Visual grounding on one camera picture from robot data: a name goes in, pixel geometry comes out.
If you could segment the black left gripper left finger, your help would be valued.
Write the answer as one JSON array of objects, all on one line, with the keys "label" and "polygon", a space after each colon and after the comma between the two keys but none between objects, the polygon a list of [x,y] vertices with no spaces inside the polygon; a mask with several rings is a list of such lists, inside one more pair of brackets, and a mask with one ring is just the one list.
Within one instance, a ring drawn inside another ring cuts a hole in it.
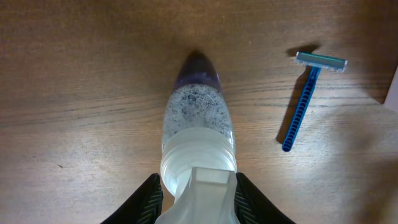
[{"label": "black left gripper left finger", "polygon": [[140,187],[101,224],[154,224],[162,212],[163,191],[158,173]]}]

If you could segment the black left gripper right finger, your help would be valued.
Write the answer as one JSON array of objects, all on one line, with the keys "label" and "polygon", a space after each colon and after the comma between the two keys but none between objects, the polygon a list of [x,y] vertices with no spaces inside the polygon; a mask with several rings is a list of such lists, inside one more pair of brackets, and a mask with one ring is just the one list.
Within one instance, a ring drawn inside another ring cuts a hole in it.
[{"label": "black left gripper right finger", "polygon": [[240,224],[295,224],[242,172],[236,174],[234,210]]}]

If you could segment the clear purple spray bottle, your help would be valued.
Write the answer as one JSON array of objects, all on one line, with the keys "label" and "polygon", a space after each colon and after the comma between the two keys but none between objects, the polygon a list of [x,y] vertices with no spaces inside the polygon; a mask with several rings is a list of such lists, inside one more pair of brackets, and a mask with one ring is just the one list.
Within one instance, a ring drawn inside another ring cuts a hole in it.
[{"label": "clear purple spray bottle", "polygon": [[210,60],[193,51],[168,100],[160,175],[174,204],[157,223],[237,224],[233,124]]}]

